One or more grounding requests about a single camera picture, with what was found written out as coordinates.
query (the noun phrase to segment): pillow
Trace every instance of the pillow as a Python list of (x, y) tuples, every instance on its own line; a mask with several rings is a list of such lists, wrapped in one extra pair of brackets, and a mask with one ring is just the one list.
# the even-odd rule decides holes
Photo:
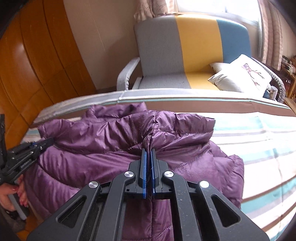
[(230, 64), (227, 64), (227, 63), (212, 63), (212, 64), (210, 64), (210, 66), (212, 67), (212, 69), (214, 70), (215, 73), (220, 72), (222, 69), (224, 69), (228, 65), (230, 65)]
[(219, 90), (251, 93), (255, 97), (262, 97), (271, 76), (262, 66), (242, 54), (208, 80)]

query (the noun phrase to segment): human hand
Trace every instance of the human hand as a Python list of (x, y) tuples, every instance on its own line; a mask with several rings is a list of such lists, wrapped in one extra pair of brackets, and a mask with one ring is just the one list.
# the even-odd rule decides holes
[(15, 207), (8, 197), (9, 194), (17, 193), (20, 199), (20, 204), (25, 207), (28, 206), (28, 199), (25, 191), (25, 184), (23, 182), (23, 175), (18, 178), (17, 182), (19, 186), (10, 185), (7, 183), (4, 183), (0, 186), (0, 205), (8, 211), (15, 211)]
[(28, 198), (27, 198), (25, 183), (24, 183), (23, 179), (24, 179), (24, 176), (20, 175), (20, 177), (17, 180), (17, 182), (19, 184), (17, 195), (20, 198), (20, 204), (25, 206), (25, 207), (28, 207)]

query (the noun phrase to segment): curtain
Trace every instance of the curtain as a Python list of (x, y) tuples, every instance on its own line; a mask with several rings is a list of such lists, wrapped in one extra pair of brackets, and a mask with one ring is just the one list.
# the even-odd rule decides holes
[(296, 21), (294, 17), (294, 12), (296, 11), (296, 5), (293, 5), (292, 1), (285, 1), (285, 5), (282, 5), (279, 0), (269, 0), (276, 9), (280, 12), (286, 22), (289, 24), (294, 35), (296, 35)]
[(177, 12), (176, 0), (138, 0), (134, 15), (137, 22)]
[(258, 0), (258, 3), (262, 20), (259, 25), (262, 28), (262, 42), (258, 51), (261, 62), (280, 70), (283, 55), (280, 13), (268, 0)]

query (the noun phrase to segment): bed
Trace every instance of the bed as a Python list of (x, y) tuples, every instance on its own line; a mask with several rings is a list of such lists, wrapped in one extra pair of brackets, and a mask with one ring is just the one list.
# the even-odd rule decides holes
[(40, 139), (36, 126), (50, 119), (75, 121), (94, 104), (136, 102), (145, 102), (148, 109), (215, 118), (211, 140), (227, 155), (244, 160), (242, 211), (271, 241), (282, 234), (296, 212), (296, 115), (284, 104), (227, 91), (118, 91), (78, 97), (42, 110), (22, 141)]

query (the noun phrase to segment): black handle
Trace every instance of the black handle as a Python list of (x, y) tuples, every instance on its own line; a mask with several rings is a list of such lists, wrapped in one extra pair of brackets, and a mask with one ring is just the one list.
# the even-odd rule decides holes
[(174, 189), (174, 198), (170, 199), (174, 240), (201, 241), (200, 229), (196, 221), (186, 181), (183, 177), (170, 171), (163, 173), (162, 181)]
[(98, 202), (101, 190), (99, 183), (90, 182), (31, 232), (27, 241), (92, 240), (94, 225), (103, 206)]
[(5, 122), (4, 122), (4, 114), (0, 114), (0, 169), (5, 166), (6, 163), (6, 144), (5, 144)]
[(122, 215), (125, 186), (136, 180), (136, 175), (133, 172), (126, 173), (119, 174), (111, 183), (95, 241), (121, 240), (121, 237), (118, 237), (120, 233), (118, 233), (118, 228)]

